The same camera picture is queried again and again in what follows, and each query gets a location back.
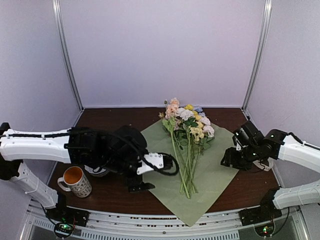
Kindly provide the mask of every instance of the wooden table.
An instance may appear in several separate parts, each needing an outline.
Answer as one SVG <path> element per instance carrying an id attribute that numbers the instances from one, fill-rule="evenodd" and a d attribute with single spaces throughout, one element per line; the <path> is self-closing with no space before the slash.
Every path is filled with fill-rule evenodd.
<path id="1" fill-rule="evenodd" d="M 234 131 L 246 122 L 245 116 L 238 108 L 207 108 L 204 110 L 211 122 Z M 161 108 L 101 108 L 86 109 L 77 126 L 114 131 L 122 125 L 132 125 L 139 131 L 144 130 L 159 120 Z M 49 186 L 56 190 L 57 179 L 61 177 L 70 164 L 59 163 L 52 175 Z M 102 178 L 87 174 L 92 193 L 87 198 L 78 198 L 66 192 L 67 204 L 72 207 L 121 213 L 171 215 L 172 213 L 150 192 L 128 193 L 123 176 L 109 173 Z M 218 200 L 208 210 L 211 212 L 235 210 L 259 205 L 265 193 L 278 186 L 272 171 L 250 173 L 239 171 L 224 190 Z"/>

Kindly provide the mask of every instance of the white wall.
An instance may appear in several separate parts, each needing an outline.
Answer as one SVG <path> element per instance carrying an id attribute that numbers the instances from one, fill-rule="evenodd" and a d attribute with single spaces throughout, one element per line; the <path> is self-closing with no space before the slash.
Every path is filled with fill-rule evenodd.
<path id="1" fill-rule="evenodd" d="M 65 70 L 51 0 L 0 1 L 0 123 L 22 131 L 71 127 L 79 112 Z M 28 162 L 43 181 L 52 162 Z M 30 198 L 0 181 L 1 239 L 17 239 Z"/>
<path id="2" fill-rule="evenodd" d="M 264 0 L 68 0 L 61 12 L 85 107 L 240 107 Z"/>
<path id="3" fill-rule="evenodd" d="M 278 128 L 320 146 L 320 2 L 273 1 L 270 29 L 248 111 L 266 134 Z M 277 161 L 285 187 L 310 183 L 320 174 Z M 320 239 L 320 206 L 305 214 Z"/>

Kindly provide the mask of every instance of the patterned mug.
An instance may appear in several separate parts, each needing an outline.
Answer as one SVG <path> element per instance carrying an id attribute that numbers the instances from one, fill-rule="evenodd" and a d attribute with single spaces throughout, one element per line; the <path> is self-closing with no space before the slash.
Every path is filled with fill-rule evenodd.
<path id="1" fill-rule="evenodd" d="M 65 170 L 63 177 L 60 177 L 57 182 L 62 190 L 73 192 L 79 198 L 89 196 L 92 191 L 88 178 L 78 166 L 71 166 Z"/>

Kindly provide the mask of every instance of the sheet of paper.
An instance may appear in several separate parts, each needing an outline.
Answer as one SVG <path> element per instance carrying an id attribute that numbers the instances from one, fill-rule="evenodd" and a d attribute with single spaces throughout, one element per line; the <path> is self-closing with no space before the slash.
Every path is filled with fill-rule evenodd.
<path id="1" fill-rule="evenodd" d="M 237 169 L 220 165 L 225 150 L 234 146 L 233 134 L 214 124 L 212 127 L 215 130 L 215 139 L 210 142 L 211 148 L 205 150 L 199 159 L 194 176 L 198 193 L 193 193 L 191 199 L 188 199 L 185 193 L 180 193 L 179 174 L 164 176 L 157 172 L 148 172 L 143 175 L 145 183 L 155 185 L 155 189 L 151 189 L 150 192 L 190 227 L 206 213 L 238 172 Z M 164 131 L 161 121 L 143 130 L 142 134 L 147 140 L 149 152 L 165 152 L 174 156 L 171 138 Z"/>

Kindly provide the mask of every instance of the blue flower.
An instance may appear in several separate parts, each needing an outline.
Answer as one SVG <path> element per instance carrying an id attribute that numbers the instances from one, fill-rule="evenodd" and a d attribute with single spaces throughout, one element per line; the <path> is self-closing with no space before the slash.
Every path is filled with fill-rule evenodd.
<path id="1" fill-rule="evenodd" d="M 196 111 L 197 113 L 202 113 L 203 112 L 202 107 L 200 107 L 200 106 L 194 106 L 193 110 Z"/>

